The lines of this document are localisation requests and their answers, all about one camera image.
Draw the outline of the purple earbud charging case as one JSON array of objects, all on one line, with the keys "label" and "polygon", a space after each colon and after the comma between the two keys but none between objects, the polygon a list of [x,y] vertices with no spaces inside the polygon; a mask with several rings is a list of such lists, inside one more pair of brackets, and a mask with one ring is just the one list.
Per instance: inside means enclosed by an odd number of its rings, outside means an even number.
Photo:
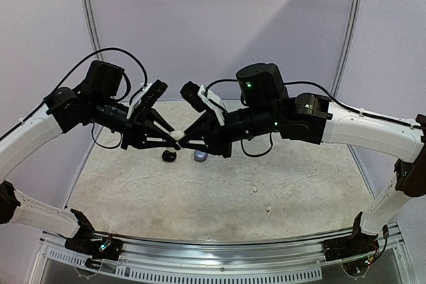
[{"label": "purple earbud charging case", "polygon": [[203,151],[199,151],[199,150],[195,150],[194,151],[194,161],[197,163],[203,163],[205,161],[207,161],[208,159],[208,153],[203,152]]}]

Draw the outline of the white earbud charging case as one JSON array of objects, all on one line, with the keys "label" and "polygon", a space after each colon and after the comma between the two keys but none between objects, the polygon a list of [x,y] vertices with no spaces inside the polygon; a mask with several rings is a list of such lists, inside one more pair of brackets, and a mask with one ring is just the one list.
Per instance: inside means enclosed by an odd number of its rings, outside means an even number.
[{"label": "white earbud charging case", "polygon": [[173,130],[173,131],[169,132],[169,135],[175,141],[179,141],[179,140],[181,140],[182,138],[185,137],[185,133],[182,130]]}]

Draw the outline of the black earbud charging case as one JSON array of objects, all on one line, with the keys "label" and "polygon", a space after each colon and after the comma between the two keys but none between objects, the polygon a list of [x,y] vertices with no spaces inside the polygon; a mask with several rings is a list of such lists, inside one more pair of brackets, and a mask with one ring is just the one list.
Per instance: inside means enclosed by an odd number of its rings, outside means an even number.
[{"label": "black earbud charging case", "polygon": [[167,163],[173,163],[177,159],[177,153],[176,152],[170,152],[168,150],[165,150],[162,153],[162,160]]}]

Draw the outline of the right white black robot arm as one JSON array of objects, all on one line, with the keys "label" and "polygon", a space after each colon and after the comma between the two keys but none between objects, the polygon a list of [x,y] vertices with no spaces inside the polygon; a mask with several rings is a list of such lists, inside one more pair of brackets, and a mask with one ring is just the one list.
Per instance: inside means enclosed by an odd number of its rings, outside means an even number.
[{"label": "right white black robot arm", "polygon": [[186,83],[181,95],[200,118],[179,140],[191,148],[230,157],[232,143],[277,132],[283,139],[312,144],[347,144],[395,156],[395,175],[366,211],[354,219],[347,237],[324,241],[327,261],[383,253],[377,238],[387,222],[412,198],[425,195],[425,117],[390,118],[342,104],[329,92],[290,97],[273,63],[256,63],[236,73],[242,109],[228,112],[209,86]]}]

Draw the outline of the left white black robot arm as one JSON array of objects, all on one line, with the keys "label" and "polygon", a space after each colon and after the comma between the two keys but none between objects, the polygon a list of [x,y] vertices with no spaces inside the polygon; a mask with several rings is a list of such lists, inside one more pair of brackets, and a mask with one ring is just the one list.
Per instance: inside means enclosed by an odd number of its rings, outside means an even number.
[{"label": "left white black robot arm", "polygon": [[87,217],[78,210],[61,210],[35,200],[16,189],[7,176],[26,158],[49,141],[78,125],[99,124],[120,134],[119,147],[137,149],[175,147],[173,128],[153,108],[167,89],[156,80],[142,86],[129,106],[114,99],[124,69],[93,61],[76,88],[55,89],[33,115],[1,139],[1,223],[19,223],[56,233],[66,239],[65,248],[94,260],[119,259],[122,240],[96,236]]}]

